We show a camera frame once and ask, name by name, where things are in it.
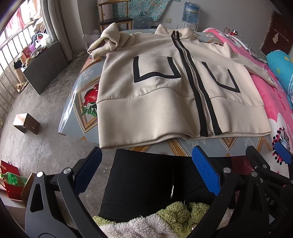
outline teal floral fabric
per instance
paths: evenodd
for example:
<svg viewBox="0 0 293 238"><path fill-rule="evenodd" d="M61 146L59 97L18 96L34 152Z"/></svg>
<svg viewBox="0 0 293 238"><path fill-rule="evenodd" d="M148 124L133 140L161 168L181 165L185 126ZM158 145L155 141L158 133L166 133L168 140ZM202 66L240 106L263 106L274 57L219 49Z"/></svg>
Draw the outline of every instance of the teal floral fabric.
<svg viewBox="0 0 293 238"><path fill-rule="evenodd" d="M133 18L140 12L149 16L150 21L157 21L171 0L132 0L128 2L128 15ZM113 17L126 16L126 2L113 4Z"/></svg>

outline black pants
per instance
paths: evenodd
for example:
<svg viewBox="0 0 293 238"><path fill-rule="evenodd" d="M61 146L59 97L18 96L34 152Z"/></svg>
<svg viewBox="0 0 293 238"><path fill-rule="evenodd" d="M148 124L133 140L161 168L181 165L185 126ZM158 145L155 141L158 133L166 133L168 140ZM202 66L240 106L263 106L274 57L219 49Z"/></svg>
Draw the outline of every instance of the black pants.
<svg viewBox="0 0 293 238"><path fill-rule="evenodd" d="M232 167L228 157L218 161L222 166ZM99 216L127 222L154 214L176 201L210 205L214 198L191 157L118 149Z"/></svg>

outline fuzzy green fabric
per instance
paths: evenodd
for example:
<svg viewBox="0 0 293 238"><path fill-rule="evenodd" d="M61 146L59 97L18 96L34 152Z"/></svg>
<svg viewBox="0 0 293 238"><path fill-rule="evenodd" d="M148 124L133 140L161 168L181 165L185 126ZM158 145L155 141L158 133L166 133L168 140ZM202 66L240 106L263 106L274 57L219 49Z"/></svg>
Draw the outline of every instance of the fuzzy green fabric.
<svg viewBox="0 0 293 238"><path fill-rule="evenodd" d="M185 238L191 233L192 227L200 222L208 209L209 205L204 203L191 203L187 207L182 202L175 202L156 214L168 223L179 238ZM98 216L94 216L93 220L98 226L116 223Z"/></svg>

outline wooden door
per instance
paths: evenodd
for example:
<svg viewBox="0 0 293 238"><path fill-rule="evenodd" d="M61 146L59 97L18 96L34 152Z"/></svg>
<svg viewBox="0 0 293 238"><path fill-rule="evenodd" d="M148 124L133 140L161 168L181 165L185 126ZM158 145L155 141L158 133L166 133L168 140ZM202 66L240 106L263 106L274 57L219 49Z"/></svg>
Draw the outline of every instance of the wooden door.
<svg viewBox="0 0 293 238"><path fill-rule="evenodd" d="M273 38L278 33L278 41L274 43ZM269 32L261 48L265 55L274 51L281 50L289 54L293 43L293 32L290 30L284 18L274 11Z"/></svg>

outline patterned tablecloth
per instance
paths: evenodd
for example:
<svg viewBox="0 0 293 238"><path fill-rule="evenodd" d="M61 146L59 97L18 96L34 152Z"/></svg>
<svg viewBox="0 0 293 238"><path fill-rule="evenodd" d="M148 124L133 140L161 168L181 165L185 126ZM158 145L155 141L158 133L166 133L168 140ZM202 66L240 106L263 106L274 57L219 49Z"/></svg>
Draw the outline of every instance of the patterned tablecloth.
<svg viewBox="0 0 293 238"><path fill-rule="evenodd" d="M103 58L88 57L72 87L60 120L58 133L70 135L82 140L99 143L96 97L98 84L104 65ZM196 145L204 150L209 157L243 156L248 146L254 146L262 155L271 154L273 148L270 135L261 137L226 137L204 140L185 140L173 138L157 144L129 148L130 150L156 154L191 156ZM249 163L243 160L243 170L251 171ZM272 170L289 176L288 167L280 166L275 160L268 159Z"/></svg>

